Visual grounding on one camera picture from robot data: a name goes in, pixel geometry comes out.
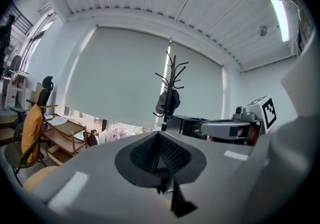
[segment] shelf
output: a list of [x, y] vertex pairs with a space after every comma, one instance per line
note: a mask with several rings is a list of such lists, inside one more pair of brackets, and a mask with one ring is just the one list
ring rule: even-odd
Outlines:
[[23, 91], [22, 88], [18, 88], [18, 87], [16, 87], [16, 86], [10, 86], [10, 89], [13, 89], [13, 90], [19, 91], [19, 92], [22, 92], [22, 91]]
[[54, 145], [47, 149], [49, 158], [51, 158], [55, 163], [62, 166], [66, 161], [72, 158], [70, 154], [59, 148], [58, 145]]
[[[57, 144], [59, 147], [63, 148], [69, 154], [73, 155], [74, 149], [72, 146], [71, 138], [60, 134], [56, 129], [53, 128], [42, 132], [42, 134], [43, 136]], [[81, 142], [76, 138], [74, 139], [75, 151], [78, 151], [83, 145], [85, 145], [84, 142]]]
[[68, 120], [66, 123], [64, 123], [62, 125], [58, 125], [58, 126], [52, 126], [50, 124], [50, 121], [51, 121], [51, 119], [45, 120], [44, 122], [47, 123], [50, 127], [53, 127], [54, 129], [59, 130], [60, 132], [62, 132], [63, 134], [65, 134], [68, 137], [71, 136], [71, 132], [73, 132], [73, 134], [77, 134], [85, 129], [83, 126], [78, 125], [70, 120]]

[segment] chair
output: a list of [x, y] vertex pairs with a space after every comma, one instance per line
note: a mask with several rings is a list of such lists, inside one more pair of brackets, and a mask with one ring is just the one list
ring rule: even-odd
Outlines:
[[34, 105], [27, 114], [25, 122], [15, 129], [12, 143], [4, 149], [4, 157], [12, 166], [13, 174], [21, 186], [17, 177], [20, 169], [29, 168], [37, 162], [47, 167], [40, 157], [40, 138], [43, 127], [41, 113], [39, 107]]
[[[50, 93], [54, 88], [53, 87], [54, 84], [52, 83], [52, 79], [53, 79], [53, 77], [51, 77], [51, 76], [44, 78], [44, 80], [42, 82], [42, 86], [44, 87], [44, 89], [40, 92], [38, 102], [35, 102], [32, 100], [26, 100], [27, 102], [31, 103], [31, 107], [33, 107], [35, 104], [37, 104], [38, 106], [46, 106], [47, 101], [50, 96]], [[10, 110], [16, 112], [18, 115], [18, 118], [10, 124], [10, 127], [12, 129], [16, 129], [17, 126], [25, 120], [26, 111], [19, 109], [19, 108], [15, 108], [15, 107], [11, 107]]]

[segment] coat rack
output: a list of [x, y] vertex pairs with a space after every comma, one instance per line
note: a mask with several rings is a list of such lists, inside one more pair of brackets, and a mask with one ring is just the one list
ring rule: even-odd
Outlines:
[[169, 56], [169, 59], [170, 59], [170, 63], [171, 65], [167, 65], [171, 68], [171, 74], [170, 74], [170, 81], [168, 81], [165, 77], [161, 76], [160, 74], [158, 73], [155, 73], [156, 75], [158, 75], [159, 77], [163, 78], [164, 80], [162, 81], [166, 86], [167, 86], [167, 96], [166, 96], [166, 102], [165, 102], [165, 109], [164, 109], [164, 113], [159, 116], [157, 115], [155, 112], [153, 112], [154, 115], [156, 115], [157, 117], [161, 118], [161, 117], [164, 117], [163, 118], [163, 122], [162, 122], [162, 125], [161, 125], [161, 131], [165, 131], [166, 128], [167, 128], [167, 119], [168, 119], [168, 112], [169, 112], [169, 106], [170, 106], [170, 101], [171, 101], [171, 96], [172, 96], [172, 92], [173, 92], [173, 88], [174, 89], [181, 89], [181, 88], [184, 88], [183, 86], [181, 87], [176, 87], [175, 86], [175, 83], [178, 82], [178, 81], [181, 81], [181, 79], [176, 79], [182, 72], [183, 70], [186, 68], [185, 66], [181, 69], [181, 71], [176, 75], [176, 70], [179, 66], [181, 65], [184, 65], [184, 64], [188, 64], [189, 62], [183, 62], [183, 63], [180, 63], [176, 66], [176, 56], [174, 55], [173, 56], [173, 61], [172, 61], [172, 58], [170, 56], [170, 54], [168, 53], [168, 51], [166, 51], [166, 54]]

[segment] ceiling fixture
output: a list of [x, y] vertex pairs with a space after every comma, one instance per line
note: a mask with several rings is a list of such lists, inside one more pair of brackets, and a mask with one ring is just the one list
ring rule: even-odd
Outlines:
[[268, 28], [264, 25], [260, 25], [260, 29], [259, 29], [259, 35], [260, 36], [265, 36], [268, 32]]
[[278, 22], [281, 30], [282, 41], [286, 42], [289, 40], [289, 27], [286, 11], [284, 10], [284, 4], [280, 0], [271, 0], [271, 3], [275, 9], [276, 16], [278, 17]]

